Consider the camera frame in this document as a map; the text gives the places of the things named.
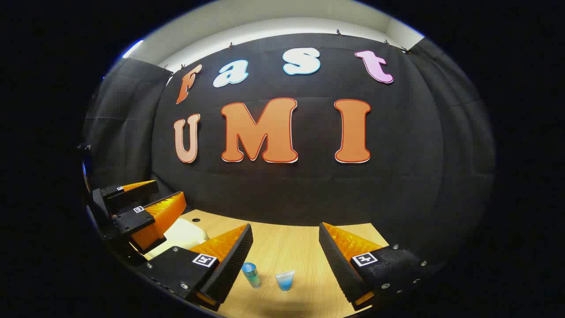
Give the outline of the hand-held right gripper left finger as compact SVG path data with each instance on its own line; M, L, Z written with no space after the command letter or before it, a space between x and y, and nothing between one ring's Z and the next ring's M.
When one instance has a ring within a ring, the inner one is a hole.
M217 311L230 293L253 243L245 224L195 247L168 248L141 264L140 272L186 302Z

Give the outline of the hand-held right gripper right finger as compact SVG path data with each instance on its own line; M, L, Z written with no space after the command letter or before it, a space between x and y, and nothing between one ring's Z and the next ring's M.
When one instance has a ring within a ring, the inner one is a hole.
M384 247L326 222L319 224L319 243L355 310L395 303L442 268L441 262L399 244Z

